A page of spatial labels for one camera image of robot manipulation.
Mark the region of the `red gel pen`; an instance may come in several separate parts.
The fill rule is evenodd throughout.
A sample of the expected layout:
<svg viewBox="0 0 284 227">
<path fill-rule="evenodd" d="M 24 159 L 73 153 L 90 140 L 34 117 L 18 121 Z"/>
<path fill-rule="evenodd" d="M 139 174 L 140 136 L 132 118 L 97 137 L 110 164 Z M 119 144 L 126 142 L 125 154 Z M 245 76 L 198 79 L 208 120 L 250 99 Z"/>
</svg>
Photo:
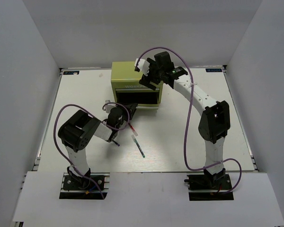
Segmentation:
<svg viewBox="0 0 284 227">
<path fill-rule="evenodd" d="M 128 123 L 128 125 L 129 125 L 130 129 L 132 130 L 134 136 L 138 136 L 138 133 L 137 133 L 137 131 L 134 129 L 134 127 L 133 127 L 130 123 Z"/>
</svg>

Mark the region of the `green gel pen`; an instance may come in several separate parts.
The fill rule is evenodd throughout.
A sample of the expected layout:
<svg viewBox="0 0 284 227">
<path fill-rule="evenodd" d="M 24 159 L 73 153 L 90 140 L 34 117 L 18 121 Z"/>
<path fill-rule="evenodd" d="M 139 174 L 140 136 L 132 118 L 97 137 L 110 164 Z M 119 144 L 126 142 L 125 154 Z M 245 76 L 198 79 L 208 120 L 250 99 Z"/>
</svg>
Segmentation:
<svg viewBox="0 0 284 227">
<path fill-rule="evenodd" d="M 139 151 L 140 151 L 142 157 L 145 158 L 145 154 L 144 154 L 144 152 L 143 152 L 143 150 L 142 150 L 142 148 L 141 148 L 139 142 L 137 141 L 136 137 L 135 137 L 134 135 L 132 135 L 131 137 L 132 137 L 134 143 L 136 144 L 137 148 L 139 149 Z"/>
</svg>

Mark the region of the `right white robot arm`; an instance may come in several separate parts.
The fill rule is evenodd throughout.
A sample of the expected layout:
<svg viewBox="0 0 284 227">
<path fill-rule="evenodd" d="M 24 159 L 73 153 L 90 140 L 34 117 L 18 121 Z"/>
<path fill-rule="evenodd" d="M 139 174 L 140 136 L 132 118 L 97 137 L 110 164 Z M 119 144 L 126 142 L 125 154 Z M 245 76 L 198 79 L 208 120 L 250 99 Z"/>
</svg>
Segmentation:
<svg viewBox="0 0 284 227">
<path fill-rule="evenodd" d="M 204 92 L 195 82 L 188 66 L 175 67 L 168 52 L 160 52 L 154 59 L 135 60 L 135 71 L 142 72 L 139 83 L 152 90 L 163 82 L 189 101 L 189 107 L 200 114 L 198 131 L 205 141 L 205 185 L 211 189 L 221 184 L 225 176 L 223 145 L 230 129 L 230 109 L 226 101 L 219 102 Z"/>
</svg>

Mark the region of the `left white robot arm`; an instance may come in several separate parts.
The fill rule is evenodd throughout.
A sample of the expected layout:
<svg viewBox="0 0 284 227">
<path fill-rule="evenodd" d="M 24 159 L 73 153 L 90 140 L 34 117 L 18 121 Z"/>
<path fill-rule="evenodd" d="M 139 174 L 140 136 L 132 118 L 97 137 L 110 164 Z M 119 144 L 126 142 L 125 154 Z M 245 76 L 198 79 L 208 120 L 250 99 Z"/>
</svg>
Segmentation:
<svg viewBox="0 0 284 227">
<path fill-rule="evenodd" d="M 71 162 L 67 169 L 68 174 L 74 179 L 74 183 L 81 189 L 90 185 L 90 167 L 87 164 L 85 148 L 93 136 L 106 142 L 112 142 L 118 132 L 124 130 L 133 118 L 137 103 L 107 102 L 103 110 L 108 117 L 101 121 L 87 111 L 79 109 L 58 130 L 58 137 L 68 152 L 68 160 Z"/>
</svg>

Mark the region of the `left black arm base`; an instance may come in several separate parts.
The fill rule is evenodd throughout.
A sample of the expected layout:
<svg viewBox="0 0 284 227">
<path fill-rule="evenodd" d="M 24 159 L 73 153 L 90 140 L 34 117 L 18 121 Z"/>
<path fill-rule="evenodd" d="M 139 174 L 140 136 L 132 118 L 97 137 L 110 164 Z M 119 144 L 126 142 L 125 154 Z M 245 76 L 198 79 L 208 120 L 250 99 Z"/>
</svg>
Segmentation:
<svg viewBox="0 0 284 227">
<path fill-rule="evenodd" d="M 68 173 L 63 174 L 59 199 L 62 200 L 103 200 L 109 189 L 109 173 L 92 173 L 90 177 L 98 184 L 100 191 L 93 182 L 80 184 Z"/>
</svg>

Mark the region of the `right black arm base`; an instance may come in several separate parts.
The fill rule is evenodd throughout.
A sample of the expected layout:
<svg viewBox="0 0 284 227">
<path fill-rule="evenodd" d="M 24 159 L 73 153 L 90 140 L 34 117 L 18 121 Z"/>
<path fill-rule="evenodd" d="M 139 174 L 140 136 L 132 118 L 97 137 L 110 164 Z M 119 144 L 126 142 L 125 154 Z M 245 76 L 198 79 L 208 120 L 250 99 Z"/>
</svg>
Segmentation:
<svg viewBox="0 0 284 227">
<path fill-rule="evenodd" d="M 187 175 L 184 183 L 188 186 L 190 201 L 233 201 L 230 176 L 226 174 L 214 184 L 205 175 Z"/>
</svg>

